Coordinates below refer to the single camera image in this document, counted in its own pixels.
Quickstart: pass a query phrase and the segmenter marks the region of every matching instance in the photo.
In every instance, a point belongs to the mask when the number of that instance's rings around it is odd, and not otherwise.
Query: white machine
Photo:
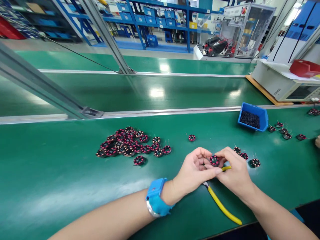
[[[279,102],[312,101],[320,98],[320,78],[302,78],[282,63],[258,61],[251,74]]]

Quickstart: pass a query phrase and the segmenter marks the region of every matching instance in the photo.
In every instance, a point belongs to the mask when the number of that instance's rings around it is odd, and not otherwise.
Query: glass enclosure
[[[275,8],[247,3],[223,15],[207,14],[198,24],[198,48],[204,56],[253,58]]]

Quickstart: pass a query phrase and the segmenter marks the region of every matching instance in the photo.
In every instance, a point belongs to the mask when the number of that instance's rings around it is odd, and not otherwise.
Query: red plastic tray
[[[299,77],[311,78],[320,74],[320,65],[302,59],[295,59],[289,70]]]

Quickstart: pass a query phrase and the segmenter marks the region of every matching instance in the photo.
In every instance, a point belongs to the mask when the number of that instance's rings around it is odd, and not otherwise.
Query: blue anti-static wrist strap
[[[152,210],[162,217],[170,214],[170,210],[174,207],[174,205],[167,205],[160,197],[163,185],[166,181],[166,178],[160,178],[153,181],[150,185],[150,188],[148,189],[146,197],[146,200],[149,200]]]

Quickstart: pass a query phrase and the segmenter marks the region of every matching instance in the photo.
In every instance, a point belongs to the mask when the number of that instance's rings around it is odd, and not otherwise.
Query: wrist
[[[259,191],[261,191],[253,182],[246,188],[246,192],[238,196],[240,200],[251,210],[259,205]]]
[[[164,184],[160,197],[167,205],[172,206],[179,202],[184,196],[180,189],[175,187],[173,179]]]

